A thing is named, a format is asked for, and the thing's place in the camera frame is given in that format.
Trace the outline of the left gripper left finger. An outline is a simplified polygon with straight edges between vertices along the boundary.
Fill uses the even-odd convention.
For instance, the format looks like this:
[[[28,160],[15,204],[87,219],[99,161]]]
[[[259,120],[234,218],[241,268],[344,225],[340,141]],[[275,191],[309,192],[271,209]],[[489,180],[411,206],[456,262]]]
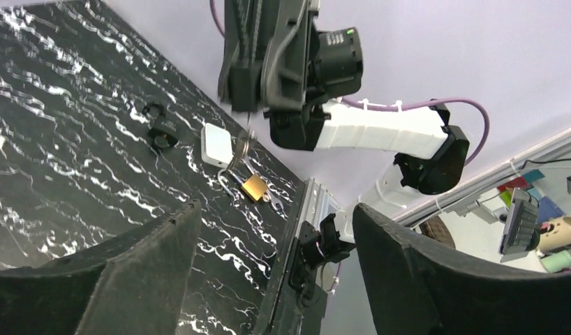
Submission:
[[[40,267],[0,271],[0,334],[173,334],[201,222],[194,200]]]

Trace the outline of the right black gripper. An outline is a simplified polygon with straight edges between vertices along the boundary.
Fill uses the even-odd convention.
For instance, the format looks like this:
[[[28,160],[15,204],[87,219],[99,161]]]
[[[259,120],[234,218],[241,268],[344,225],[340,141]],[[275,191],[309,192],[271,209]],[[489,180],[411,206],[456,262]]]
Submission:
[[[269,109],[300,111],[358,92],[364,72],[358,29],[319,30],[317,16],[311,1],[225,1],[221,102],[233,112],[257,112],[261,67],[262,106]],[[269,25],[263,63],[261,22]]]

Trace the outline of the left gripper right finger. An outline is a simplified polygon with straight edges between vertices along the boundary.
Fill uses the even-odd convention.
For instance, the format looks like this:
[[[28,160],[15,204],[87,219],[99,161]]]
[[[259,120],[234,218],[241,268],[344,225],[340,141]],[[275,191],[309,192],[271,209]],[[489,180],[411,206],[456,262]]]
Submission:
[[[571,334],[571,272],[476,258],[366,204],[353,233],[378,334]]]

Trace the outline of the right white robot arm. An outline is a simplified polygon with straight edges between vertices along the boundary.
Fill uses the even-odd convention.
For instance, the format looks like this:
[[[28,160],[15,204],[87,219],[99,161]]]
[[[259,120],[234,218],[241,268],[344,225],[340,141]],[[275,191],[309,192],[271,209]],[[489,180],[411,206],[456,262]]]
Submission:
[[[319,30],[317,1],[226,1],[218,97],[234,112],[261,112],[272,142],[299,151],[390,151],[392,166],[360,202],[387,211],[460,181],[469,148],[444,103],[351,107],[364,62],[355,27]]]

